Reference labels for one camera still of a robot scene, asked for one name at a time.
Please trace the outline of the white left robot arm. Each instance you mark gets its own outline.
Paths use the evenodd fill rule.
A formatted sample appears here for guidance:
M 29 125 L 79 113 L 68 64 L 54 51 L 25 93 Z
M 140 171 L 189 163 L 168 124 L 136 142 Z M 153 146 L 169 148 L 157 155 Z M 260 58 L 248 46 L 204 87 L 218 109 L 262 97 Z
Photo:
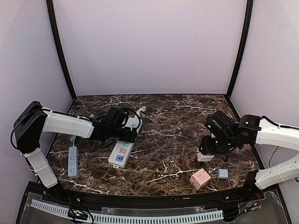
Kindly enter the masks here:
M 107 140 L 135 143 L 141 126 L 140 115 L 131 108 L 111 107 L 106 114 L 93 118 L 54 111 L 32 101 L 14 122 L 10 141 L 41 184 L 50 189 L 60 183 L 43 151 L 46 135 L 64 134 L 101 143 Z

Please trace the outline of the large pink cube adapter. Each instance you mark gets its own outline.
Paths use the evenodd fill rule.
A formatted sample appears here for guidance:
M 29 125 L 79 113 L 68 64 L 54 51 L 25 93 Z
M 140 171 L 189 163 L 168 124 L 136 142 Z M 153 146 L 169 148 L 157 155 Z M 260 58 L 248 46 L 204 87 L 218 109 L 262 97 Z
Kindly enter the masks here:
M 196 190 L 204 187 L 210 180 L 211 176 L 203 168 L 192 174 L 190 177 L 190 183 Z

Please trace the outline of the white multicolour power strip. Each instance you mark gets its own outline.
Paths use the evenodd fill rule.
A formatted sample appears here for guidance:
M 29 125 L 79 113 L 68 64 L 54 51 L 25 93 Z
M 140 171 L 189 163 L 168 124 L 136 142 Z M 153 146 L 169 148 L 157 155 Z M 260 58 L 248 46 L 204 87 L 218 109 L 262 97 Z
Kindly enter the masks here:
M 125 127 L 129 127 L 130 130 L 135 129 L 138 135 L 142 127 L 142 120 L 139 122 L 137 116 L 129 118 Z M 135 143 L 118 140 L 108 158 L 108 163 L 112 165 L 113 168 L 124 168 L 127 164 L 134 144 Z

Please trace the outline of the white cube socket adapter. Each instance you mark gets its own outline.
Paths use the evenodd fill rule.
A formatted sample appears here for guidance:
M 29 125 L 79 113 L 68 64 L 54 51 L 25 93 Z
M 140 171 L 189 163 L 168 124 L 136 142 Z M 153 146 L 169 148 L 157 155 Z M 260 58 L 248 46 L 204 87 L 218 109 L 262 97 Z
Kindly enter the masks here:
M 202 154 L 201 152 L 197 152 L 197 161 L 198 162 L 209 162 L 214 157 L 215 157 L 215 155 L 213 155 L 213 154 L 205 155 L 205 154 Z

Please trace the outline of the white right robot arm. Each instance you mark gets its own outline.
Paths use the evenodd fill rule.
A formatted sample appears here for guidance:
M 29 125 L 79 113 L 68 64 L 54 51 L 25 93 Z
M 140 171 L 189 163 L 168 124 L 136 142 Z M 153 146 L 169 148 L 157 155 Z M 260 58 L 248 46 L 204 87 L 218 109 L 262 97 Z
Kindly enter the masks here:
M 211 161 L 217 154 L 229 155 L 247 144 L 299 149 L 298 127 L 276 123 L 266 116 L 247 114 L 236 122 L 222 111 L 217 111 L 206 119 L 204 126 L 210 135 L 201 138 L 197 150 L 200 161 Z M 243 186 L 261 191 L 290 179 L 299 179 L 298 155 L 273 167 L 248 173 Z

